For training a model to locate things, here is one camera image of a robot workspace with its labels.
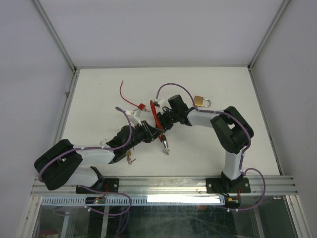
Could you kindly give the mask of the red cable lock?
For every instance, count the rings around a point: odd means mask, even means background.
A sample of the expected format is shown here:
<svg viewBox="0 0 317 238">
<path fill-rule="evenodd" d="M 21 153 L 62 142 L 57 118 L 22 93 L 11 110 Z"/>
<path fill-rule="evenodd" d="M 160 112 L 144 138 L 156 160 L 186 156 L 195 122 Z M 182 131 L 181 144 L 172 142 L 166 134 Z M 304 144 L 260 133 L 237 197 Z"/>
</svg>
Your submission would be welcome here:
<svg viewBox="0 0 317 238">
<path fill-rule="evenodd" d="M 153 114 L 153 117 L 154 117 L 154 120 L 155 120 L 155 123 L 156 123 L 156 127 L 158 129 L 163 130 L 161 125 L 160 125 L 159 119 L 157 117 L 156 107 L 154 105 L 153 100 L 150 100 L 150 107 L 151 107 L 151 111 L 152 111 L 152 114 Z M 159 137 L 159 140 L 163 144 L 164 149 L 167 148 L 167 147 L 169 148 L 168 141 L 167 141 L 167 138 L 166 138 L 164 133 Z"/>
</svg>

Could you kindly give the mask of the large brass padlock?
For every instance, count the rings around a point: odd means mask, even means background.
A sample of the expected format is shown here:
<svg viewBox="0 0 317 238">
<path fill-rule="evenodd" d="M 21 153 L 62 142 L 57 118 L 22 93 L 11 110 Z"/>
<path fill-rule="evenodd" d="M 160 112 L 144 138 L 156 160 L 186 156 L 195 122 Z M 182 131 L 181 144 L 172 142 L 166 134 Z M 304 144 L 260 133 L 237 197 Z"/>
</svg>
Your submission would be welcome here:
<svg viewBox="0 0 317 238">
<path fill-rule="evenodd" d="M 195 95 L 194 97 L 194 104 L 196 107 L 205 107 L 205 108 L 208 108 L 211 106 L 211 101 L 207 98 L 204 98 L 202 96 L 197 96 Z"/>
</svg>

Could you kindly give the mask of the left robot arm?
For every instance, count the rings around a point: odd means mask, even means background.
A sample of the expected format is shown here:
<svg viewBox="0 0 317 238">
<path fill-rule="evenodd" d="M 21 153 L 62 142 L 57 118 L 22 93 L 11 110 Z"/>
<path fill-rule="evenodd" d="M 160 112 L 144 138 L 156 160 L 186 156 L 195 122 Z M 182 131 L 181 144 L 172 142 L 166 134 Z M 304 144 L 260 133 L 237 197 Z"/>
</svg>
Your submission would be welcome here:
<svg viewBox="0 0 317 238">
<path fill-rule="evenodd" d="M 126 157 L 126 152 L 144 142 L 150 143 L 163 134 L 163 130 L 150 126 L 145 120 L 140 124 L 126 125 L 103 146 L 75 148 L 63 139 L 51 147 L 34 162 L 38 179 L 48 190 L 56 190 L 66 184 L 83 185 L 92 192 L 100 192 L 104 181 L 95 167 L 82 168 L 88 164 L 114 164 Z"/>
</svg>

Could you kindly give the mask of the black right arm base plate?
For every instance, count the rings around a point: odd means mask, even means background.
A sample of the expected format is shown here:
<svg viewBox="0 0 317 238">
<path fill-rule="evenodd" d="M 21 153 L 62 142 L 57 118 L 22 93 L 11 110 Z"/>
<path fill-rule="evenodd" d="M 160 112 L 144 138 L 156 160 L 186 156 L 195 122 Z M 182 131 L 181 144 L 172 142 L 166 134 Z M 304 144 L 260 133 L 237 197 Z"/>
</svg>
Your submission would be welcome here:
<svg viewBox="0 0 317 238">
<path fill-rule="evenodd" d="M 206 178 L 206 189 L 208 194 L 231 194 L 251 193 L 251 187 L 247 178 L 229 180 L 226 178 Z"/>
</svg>

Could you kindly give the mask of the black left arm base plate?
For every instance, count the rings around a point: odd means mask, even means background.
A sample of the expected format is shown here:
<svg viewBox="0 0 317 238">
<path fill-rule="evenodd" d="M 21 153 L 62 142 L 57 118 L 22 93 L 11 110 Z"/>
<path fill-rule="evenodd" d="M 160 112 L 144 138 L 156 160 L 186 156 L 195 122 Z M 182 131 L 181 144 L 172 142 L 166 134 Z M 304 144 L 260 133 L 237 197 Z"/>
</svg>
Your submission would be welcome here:
<svg viewBox="0 0 317 238">
<path fill-rule="evenodd" d="M 76 186 L 76 194 L 88 194 L 88 193 L 103 193 L 103 192 L 118 192 L 119 179 L 118 178 L 103 178 L 99 179 L 91 187 Z"/>
</svg>

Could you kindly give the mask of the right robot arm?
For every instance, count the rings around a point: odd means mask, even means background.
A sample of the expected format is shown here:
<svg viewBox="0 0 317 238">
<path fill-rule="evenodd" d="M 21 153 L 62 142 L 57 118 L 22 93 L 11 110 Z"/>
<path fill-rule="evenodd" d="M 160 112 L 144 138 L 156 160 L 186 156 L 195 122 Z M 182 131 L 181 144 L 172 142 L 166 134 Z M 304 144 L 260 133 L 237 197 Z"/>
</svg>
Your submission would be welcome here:
<svg viewBox="0 0 317 238">
<path fill-rule="evenodd" d="M 200 110 L 196 106 L 188 107 L 180 95 L 168 100 L 155 99 L 159 108 L 157 118 L 164 131 L 174 124 L 203 126 L 212 128 L 225 150 L 225 165 L 221 172 L 221 183 L 214 186 L 219 192 L 233 192 L 243 179 L 242 161 L 245 151 L 251 146 L 254 131 L 242 115 L 233 106 L 223 111 Z"/>
</svg>

